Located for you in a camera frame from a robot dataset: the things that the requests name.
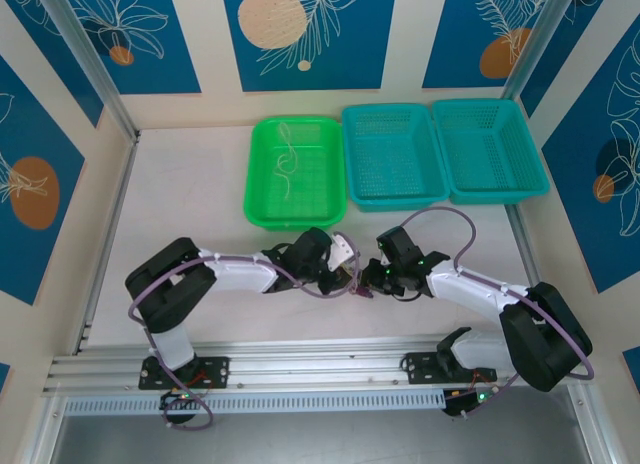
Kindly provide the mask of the green plastic basket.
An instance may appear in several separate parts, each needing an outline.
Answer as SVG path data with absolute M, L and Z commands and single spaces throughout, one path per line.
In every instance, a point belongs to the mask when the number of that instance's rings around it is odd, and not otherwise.
M 341 125 L 322 116 L 277 116 L 253 129 L 244 214 L 273 231 L 329 228 L 347 210 Z

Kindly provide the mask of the teal plastic basket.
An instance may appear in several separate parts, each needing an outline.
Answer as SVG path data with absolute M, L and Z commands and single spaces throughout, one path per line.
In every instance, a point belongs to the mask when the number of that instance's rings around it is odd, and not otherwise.
M 512 205 L 549 191 L 523 113 L 508 99 L 452 99 L 432 105 L 457 205 Z
M 363 212 L 418 210 L 450 196 L 435 126 L 421 104 L 342 111 L 350 197 Z

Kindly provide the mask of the black controller board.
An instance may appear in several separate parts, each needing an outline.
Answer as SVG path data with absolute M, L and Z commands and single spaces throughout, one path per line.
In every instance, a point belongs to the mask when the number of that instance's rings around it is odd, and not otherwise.
M 161 411 L 196 410 L 200 405 L 191 393 L 168 391 L 161 395 L 159 409 Z
M 445 390 L 443 412 L 450 417 L 463 417 L 488 402 L 494 395 L 489 389 Z

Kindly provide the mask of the grey metal sheet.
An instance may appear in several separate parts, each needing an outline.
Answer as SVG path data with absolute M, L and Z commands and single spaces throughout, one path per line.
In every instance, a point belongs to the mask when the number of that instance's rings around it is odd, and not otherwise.
M 565 391 L 524 388 L 471 418 L 436 410 L 232 414 L 200 432 L 156 416 L 65 417 L 46 464 L 610 464 Z

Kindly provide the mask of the aluminium mounting rail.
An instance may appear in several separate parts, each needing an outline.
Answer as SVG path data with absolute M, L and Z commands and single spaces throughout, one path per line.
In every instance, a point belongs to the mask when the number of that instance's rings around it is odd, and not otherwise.
M 441 335 L 201 343 L 200 356 L 230 359 L 229 392 L 390 390 L 407 388 L 401 358 L 433 351 Z M 88 347 L 53 358 L 45 396 L 131 395 L 138 391 L 143 346 Z

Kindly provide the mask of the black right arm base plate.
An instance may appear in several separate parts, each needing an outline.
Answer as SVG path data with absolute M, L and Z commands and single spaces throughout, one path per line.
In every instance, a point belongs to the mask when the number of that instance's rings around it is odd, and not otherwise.
M 471 384 L 497 380 L 495 369 L 465 368 L 446 352 L 407 353 L 400 361 L 400 369 L 407 374 L 410 384 Z

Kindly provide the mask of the aluminium side rail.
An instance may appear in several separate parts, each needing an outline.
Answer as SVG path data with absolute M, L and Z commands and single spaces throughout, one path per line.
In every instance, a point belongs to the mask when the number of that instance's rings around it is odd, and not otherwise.
M 523 300 L 527 297 L 530 287 L 540 282 L 539 272 L 533 257 L 533 251 L 528 240 L 524 221 L 516 205 L 506 205 L 505 211 L 526 273 L 527 281 L 522 285 L 511 285 L 510 295 L 517 300 L 516 304 L 508 305 L 508 309 L 501 315 L 501 322 L 507 339 L 510 335 L 523 338 L 544 337 L 547 324 Z
M 97 308 L 100 292 L 104 282 L 104 277 L 106 275 L 109 257 L 115 239 L 116 230 L 122 212 L 122 207 L 133 171 L 141 134 L 141 130 L 136 131 L 134 140 L 132 141 L 132 144 L 129 146 L 129 150 L 126 153 L 126 160 L 124 162 L 123 170 L 121 171 L 119 176 L 115 197 L 107 215 L 107 226 L 104 237 L 101 241 L 101 246 L 99 248 L 99 255 L 96 262 L 95 270 L 91 274 L 88 294 L 81 301 L 82 314 L 74 331 L 73 340 L 68 346 L 68 351 L 71 355 L 75 355 L 79 352 L 86 325 L 93 319 Z

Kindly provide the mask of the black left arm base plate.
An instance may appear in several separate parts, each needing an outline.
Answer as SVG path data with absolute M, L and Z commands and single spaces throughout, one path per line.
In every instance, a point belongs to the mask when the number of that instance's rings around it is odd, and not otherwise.
M 229 377 L 230 359 L 227 357 L 198 357 L 174 370 L 173 374 L 191 389 L 225 389 Z M 147 357 L 141 367 L 138 381 L 140 390 L 170 390 L 175 382 L 154 356 Z

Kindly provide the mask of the blue floral wall panel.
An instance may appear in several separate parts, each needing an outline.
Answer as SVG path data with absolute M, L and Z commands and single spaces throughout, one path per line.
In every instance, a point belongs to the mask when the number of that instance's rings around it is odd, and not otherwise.
M 595 288 L 640 271 L 640 21 L 543 146 Z
M 377 90 L 395 0 L 223 0 L 246 93 Z
M 198 94 L 173 0 L 67 0 L 122 95 Z
M 94 128 L 104 104 L 41 0 L 5 0 Z
M 422 87 L 496 87 L 548 0 L 445 0 Z
M 0 56 L 0 291 L 36 302 L 84 162 Z
M 577 59 L 591 51 L 596 56 L 587 58 L 587 68 L 593 70 L 639 9 L 640 0 L 570 0 L 520 93 L 526 116 L 533 117 L 558 91 L 560 79 L 577 69 Z

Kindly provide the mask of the aluminium frame post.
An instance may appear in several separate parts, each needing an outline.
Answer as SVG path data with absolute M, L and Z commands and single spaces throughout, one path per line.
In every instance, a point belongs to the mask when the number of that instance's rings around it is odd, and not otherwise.
M 129 144 L 135 146 L 140 130 L 68 0 L 40 1 L 117 127 Z
M 535 70 L 572 0 L 548 0 L 503 87 L 501 99 L 515 101 Z

